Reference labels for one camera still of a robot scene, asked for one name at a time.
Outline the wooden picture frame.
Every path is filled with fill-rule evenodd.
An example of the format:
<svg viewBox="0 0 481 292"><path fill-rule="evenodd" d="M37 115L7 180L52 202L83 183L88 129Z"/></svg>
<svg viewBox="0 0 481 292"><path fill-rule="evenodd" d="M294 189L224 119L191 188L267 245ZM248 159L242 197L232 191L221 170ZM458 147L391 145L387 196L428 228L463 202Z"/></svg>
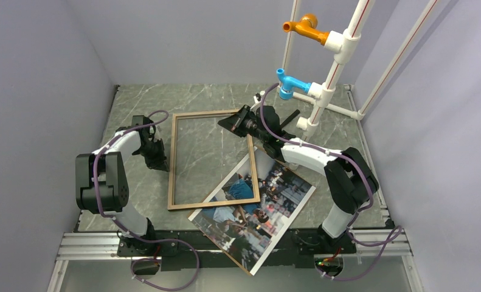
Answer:
<svg viewBox="0 0 481 292"><path fill-rule="evenodd" d="M237 110L222 109L176 113L172 117L170 172L167 209L169 211L221 207L232 202L220 199L209 203L230 175L243 165L248 174L256 172L254 143L251 137L226 137L216 122Z"/></svg>

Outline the printed photo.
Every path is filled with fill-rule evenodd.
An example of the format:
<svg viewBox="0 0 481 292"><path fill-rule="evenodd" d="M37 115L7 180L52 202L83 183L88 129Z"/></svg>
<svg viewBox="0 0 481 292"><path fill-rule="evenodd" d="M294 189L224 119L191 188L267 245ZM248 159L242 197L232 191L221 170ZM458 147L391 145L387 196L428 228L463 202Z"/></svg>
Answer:
<svg viewBox="0 0 481 292"><path fill-rule="evenodd" d="M255 148L256 173L238 163L209 203L232 202L193 211L188 219L232 261L255 275L304 208L315 186Z"/></svg>

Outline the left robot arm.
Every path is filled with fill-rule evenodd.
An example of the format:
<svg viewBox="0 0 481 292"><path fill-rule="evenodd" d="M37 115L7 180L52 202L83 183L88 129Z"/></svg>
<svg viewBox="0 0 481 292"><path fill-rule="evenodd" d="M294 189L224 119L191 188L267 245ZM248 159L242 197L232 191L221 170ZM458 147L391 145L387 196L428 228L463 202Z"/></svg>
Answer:
<svg viewBox="0 0 481 292"><path fill-rule="evenodd" d="M133 116L131 125L120 127L104 146L75 159L77 206L112 221L123 243L143 256L155 252L157 238L150 219L129 200L124 162L140 155L148 169L169 171L156 126L150 116Z"/></svg>

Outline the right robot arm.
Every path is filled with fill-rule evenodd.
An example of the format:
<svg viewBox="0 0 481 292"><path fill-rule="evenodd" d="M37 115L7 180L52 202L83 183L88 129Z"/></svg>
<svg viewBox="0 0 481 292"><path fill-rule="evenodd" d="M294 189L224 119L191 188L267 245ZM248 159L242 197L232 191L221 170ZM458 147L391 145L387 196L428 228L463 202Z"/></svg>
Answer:
<svg viewBox="0 0 481 292"><path fill-rule="evenodd" d="M370 208L379 183L361 152L353 147L331 150L307 143L285 131L271 106L252 111L245 105L218 125L238 137L251 136L273 159L306 167L327 179L333 206L317 229L324 252L350 244L348 228L358 213Z"/></svg>

